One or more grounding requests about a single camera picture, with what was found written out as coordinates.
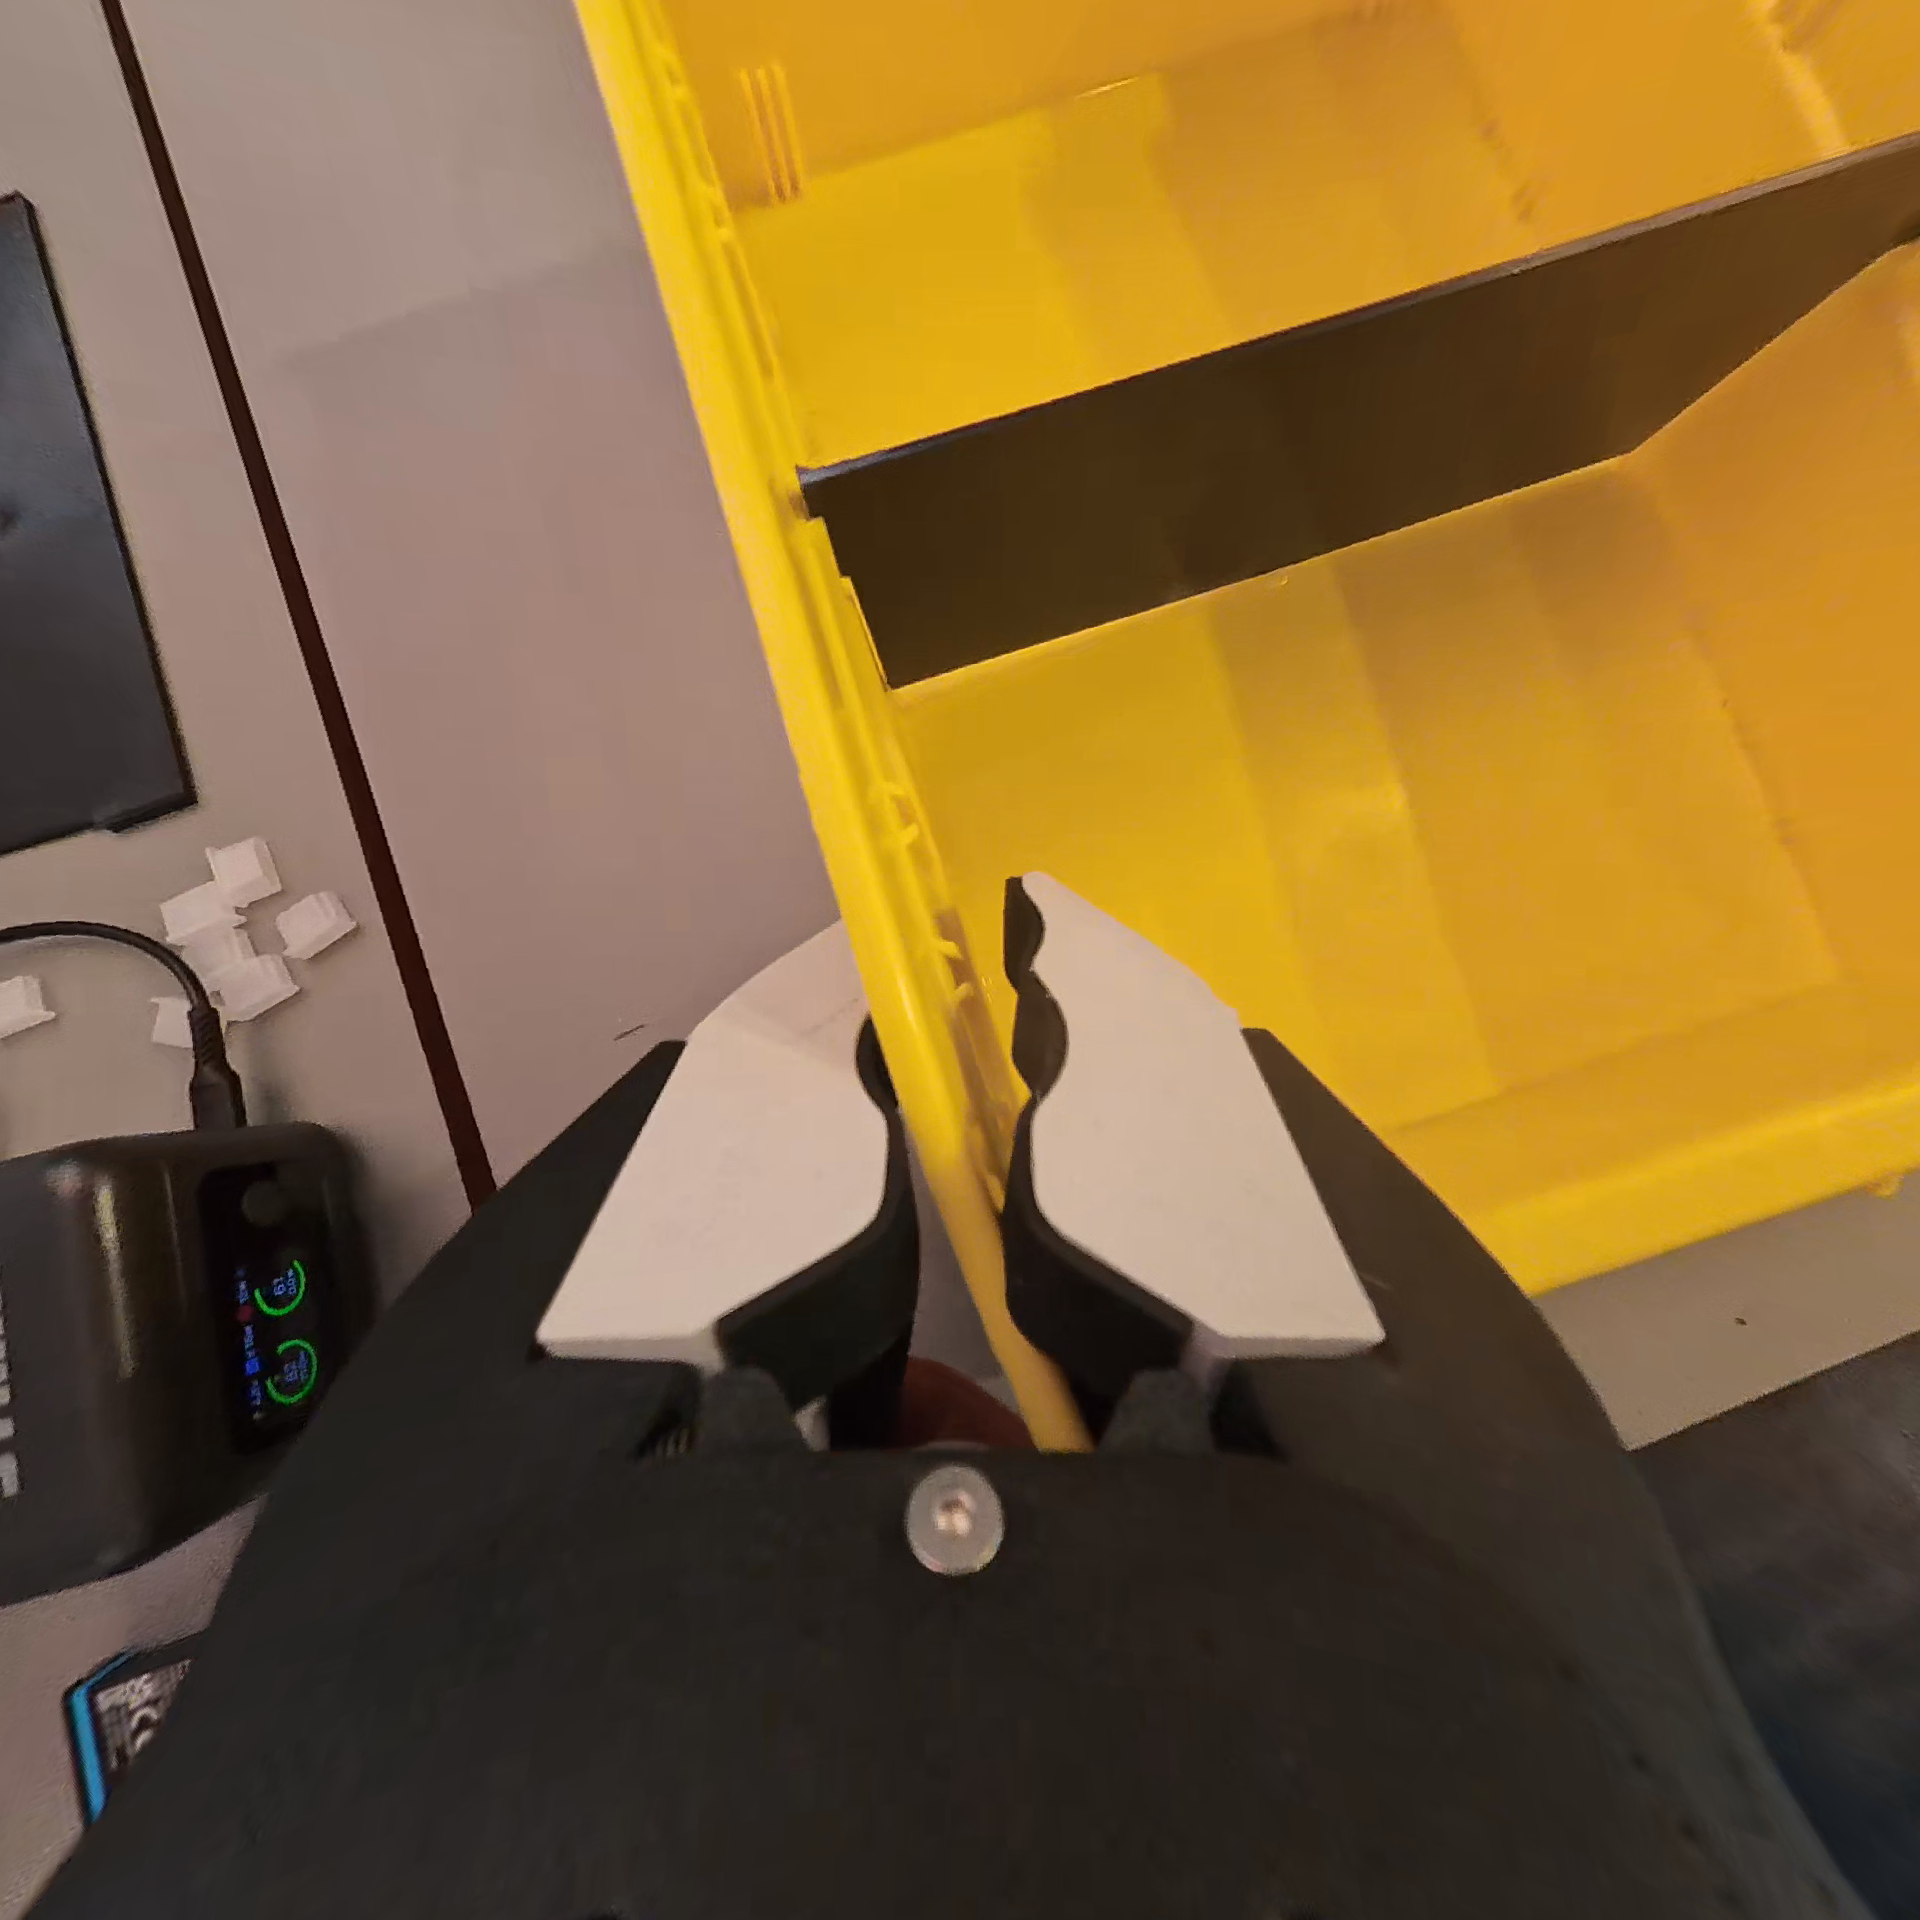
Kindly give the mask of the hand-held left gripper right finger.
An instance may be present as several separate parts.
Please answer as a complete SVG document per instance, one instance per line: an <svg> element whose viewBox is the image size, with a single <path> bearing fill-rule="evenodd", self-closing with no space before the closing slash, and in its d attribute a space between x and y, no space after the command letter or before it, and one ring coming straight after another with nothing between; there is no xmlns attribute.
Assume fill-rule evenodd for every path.
<svg viewBox="0 0 1920 1920"><path fill-rule="evenodd" d="M1386 1328L1263 1069L1201 974L1051 875L1001 893L1026 1088L1006 1305L1102 1447L1136 1389L1209 1426L1228 1378L1378 1358Z"/></svg>

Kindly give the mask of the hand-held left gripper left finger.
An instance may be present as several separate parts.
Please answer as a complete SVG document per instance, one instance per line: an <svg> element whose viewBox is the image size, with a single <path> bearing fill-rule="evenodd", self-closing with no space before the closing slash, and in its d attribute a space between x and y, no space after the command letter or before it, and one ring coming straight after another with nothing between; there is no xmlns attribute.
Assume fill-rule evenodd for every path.
<svg viewBox="0 0 1920 1920"><path fill-rule="evenodd" d="M843 923L675 1056L536 1332L546 1358L765 1373L837 1450L894 1430L921 1300L897 1093Z"/></svg>

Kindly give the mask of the yellow plastic bin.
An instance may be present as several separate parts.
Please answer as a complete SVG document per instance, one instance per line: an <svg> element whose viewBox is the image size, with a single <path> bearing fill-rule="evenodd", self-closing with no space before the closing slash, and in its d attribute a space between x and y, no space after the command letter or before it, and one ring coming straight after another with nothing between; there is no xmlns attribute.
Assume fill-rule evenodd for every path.
<svg viewBox="0 0 1920 1920"><path fill-rule="evenodd" d="M1003 1305L1003 884L1530 1292L1916 1169L1916 240L1638 451L888 682L799 472L1916 134L1916 5L579 5L905 1121Z"/></svg>

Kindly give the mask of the person's left hand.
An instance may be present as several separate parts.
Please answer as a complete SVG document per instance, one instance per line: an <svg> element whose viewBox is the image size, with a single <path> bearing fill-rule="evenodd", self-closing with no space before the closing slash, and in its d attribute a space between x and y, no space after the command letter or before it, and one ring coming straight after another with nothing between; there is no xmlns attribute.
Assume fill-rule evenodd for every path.
<svg viewBox="0 0 1920 1920"><path fill-rule="evenodd" d="M1022 1414L980 1381L943 1363L909 1355L891 1444L897 1452L1027 1453L1032 1435Z"/></svg>

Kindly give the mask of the pile of white plastic clips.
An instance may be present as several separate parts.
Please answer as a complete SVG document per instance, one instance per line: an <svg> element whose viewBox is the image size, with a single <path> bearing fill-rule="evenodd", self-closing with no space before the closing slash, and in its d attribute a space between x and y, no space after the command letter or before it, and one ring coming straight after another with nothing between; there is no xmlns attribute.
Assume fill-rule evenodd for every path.
<svg viewBox="0 0 1920 1920"><path fill-rule="evenodd" d="M304 884L268 838L190 841L158 875L62 880L29 857L4 857L4 925L113 925L168 953L138 956L116 940L60 939L4 945L4 1046L105 1027L181 1063L195 1046L190 971L228 1034L254 1039L345 979L370 920L343 887Z"/></svg>

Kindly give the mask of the black power bank with display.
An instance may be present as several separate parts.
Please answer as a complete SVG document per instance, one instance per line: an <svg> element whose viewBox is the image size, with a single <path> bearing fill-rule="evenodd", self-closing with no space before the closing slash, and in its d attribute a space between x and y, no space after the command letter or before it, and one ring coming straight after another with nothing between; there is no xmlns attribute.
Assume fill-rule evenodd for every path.
<svg viewBox="0 0 1920 1920"><path fill-rule="evenodd" d="M2 1168L2 1604L256 1499L374 1322L356 1159L314 1124Z"/></svg>

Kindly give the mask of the black bin divider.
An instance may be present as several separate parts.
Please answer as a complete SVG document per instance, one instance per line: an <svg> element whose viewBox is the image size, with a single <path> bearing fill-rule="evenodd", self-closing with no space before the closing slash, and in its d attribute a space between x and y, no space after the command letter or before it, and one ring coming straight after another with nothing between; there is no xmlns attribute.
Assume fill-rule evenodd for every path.
<svg viewBox="0 0 1920 1920"><path fill-rule="evenodd" d="M1916 224L1909 131L799 491L916 685L1626 457Z"/></svg>

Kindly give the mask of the person's jeans leg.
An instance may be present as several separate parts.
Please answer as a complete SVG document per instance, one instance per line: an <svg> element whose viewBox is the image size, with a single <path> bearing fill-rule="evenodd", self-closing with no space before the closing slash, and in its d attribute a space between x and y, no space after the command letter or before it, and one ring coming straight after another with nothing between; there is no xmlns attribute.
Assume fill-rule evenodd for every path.
<svg viewBox="0 0 1920 1920"><path fill-rule="evenodd" d="M1636 1452L1780 1776L1918 1915L1918 1336Z"/></svg>

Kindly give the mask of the black blue-edged card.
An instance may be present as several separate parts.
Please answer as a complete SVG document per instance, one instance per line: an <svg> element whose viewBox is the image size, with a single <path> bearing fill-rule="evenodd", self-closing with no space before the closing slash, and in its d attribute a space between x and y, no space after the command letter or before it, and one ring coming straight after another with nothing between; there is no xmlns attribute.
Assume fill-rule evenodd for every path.
<svg viewBox="0 0 1920 1920"><path fill-rule="evenodd" d="M132 1647L62 1693L62 1728L82 1827L100 1821L132 1764L152 1743L201 1636Z"/></svg>

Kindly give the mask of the black flat panel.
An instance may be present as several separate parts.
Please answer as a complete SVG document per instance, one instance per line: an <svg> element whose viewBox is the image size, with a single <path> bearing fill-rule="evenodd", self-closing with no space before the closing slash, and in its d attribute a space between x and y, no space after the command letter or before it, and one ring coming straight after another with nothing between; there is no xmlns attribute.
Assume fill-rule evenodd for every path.
<svg viewBox="0 0 1920 1920"><path fill-rule="evenodd" d="M38 209L2 199L2 853L196 804Z"/></svg>

